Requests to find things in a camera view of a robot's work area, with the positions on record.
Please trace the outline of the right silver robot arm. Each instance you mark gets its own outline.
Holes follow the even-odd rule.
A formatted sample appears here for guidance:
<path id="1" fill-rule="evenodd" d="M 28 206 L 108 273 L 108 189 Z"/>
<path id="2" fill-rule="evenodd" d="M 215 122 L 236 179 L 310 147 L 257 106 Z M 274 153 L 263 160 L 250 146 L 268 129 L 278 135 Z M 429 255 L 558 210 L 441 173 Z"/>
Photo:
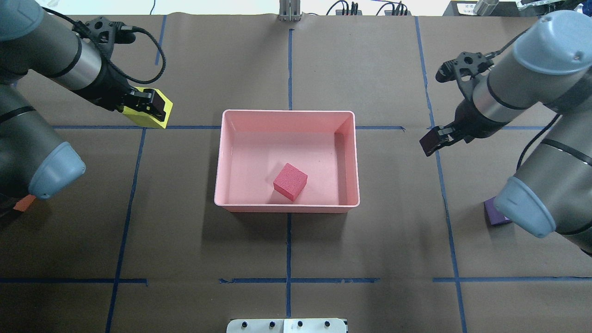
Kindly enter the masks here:
<path id="1" fill-rule="evenodd" d="M 591 17 L 547 13 L 499 50 L 464 51 L 435 78 L 456 82 L 452 122 L 420 139 L 427 156 L 486 139 L 535 111 L 548 114 L 493 206 L 537 238 L 558 234 L 591 255 Z"/>

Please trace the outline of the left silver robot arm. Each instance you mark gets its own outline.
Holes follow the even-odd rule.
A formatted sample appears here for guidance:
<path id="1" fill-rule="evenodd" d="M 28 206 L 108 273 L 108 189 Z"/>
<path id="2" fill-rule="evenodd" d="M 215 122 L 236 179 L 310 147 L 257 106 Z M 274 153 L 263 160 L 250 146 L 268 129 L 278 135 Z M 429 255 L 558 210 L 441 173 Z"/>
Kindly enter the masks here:
<path id="1" fill-rule="evenodd" d="M 131 77 L 112 61 L 117 44 L 144 34 L 161 56 L 149 80 Z M 74 20 L 35 0 L 1 2 L 1 202 L 49 199 L 86 172 L 72 145 L 43 117 L 76 111 L 76 101 L 118 112 L 137 126 L 165 129 L 173 103 L 150 84 L 166 68 L 146 29 L 104 16 Z"/>

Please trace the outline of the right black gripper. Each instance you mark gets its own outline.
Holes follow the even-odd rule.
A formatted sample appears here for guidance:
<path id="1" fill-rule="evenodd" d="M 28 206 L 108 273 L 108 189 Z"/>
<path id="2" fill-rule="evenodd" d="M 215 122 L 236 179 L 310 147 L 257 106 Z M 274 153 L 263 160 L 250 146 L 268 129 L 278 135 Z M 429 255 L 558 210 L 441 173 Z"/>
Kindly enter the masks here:
<path id="1" fill-rule="evenodd" d="M 464 122 L 452 122 L 443 127 L 433 127 L 421 139 L 420 145 L 425 156 L 429 157 L 444 146 L 451 146 L 457 142 L 472 142 L 472 136 L 467 132 Z"/>

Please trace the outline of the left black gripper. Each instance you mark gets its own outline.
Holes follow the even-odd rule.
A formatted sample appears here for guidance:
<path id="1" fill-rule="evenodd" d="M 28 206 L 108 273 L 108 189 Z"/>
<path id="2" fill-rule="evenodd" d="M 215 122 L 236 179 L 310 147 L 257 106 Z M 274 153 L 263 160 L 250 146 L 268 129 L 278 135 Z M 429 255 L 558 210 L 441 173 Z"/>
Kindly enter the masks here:
<path id="1" fill-rule="evenodd" d="M 123 97 L 123 105 L 137 112 L 145 112 L 156 118 L 159 122 L 164 122 L 167 116 L 165 106 L 167 102 L 163 95 L 156 89 L 138 88 L 132 89 Z"/>

